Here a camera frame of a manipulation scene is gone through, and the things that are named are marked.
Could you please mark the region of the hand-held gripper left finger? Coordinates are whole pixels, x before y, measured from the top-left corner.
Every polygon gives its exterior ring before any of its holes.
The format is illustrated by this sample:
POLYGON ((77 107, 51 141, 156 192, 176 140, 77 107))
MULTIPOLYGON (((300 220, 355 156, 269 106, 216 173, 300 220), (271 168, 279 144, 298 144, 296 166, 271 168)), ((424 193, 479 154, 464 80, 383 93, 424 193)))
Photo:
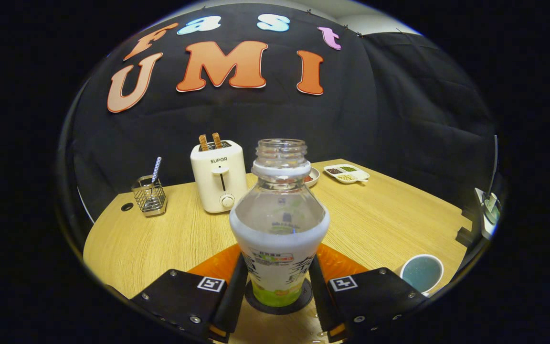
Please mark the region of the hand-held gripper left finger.
POLYGON ((237 327, 247 274, 234 244, 188 271, 167 270, 129 302, 201 344, 227 343, 237 327))

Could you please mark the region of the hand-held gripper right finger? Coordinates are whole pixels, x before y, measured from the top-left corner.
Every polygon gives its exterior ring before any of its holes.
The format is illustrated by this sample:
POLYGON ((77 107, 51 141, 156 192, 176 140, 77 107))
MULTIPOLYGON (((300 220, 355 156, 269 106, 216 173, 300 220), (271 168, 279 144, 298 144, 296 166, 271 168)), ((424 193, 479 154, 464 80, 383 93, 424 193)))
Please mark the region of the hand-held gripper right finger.
POLYGON ((428 304, 389 268, 365 268, 325 244, 318 246, 308 274, 330 342, 390 342, 428 304))

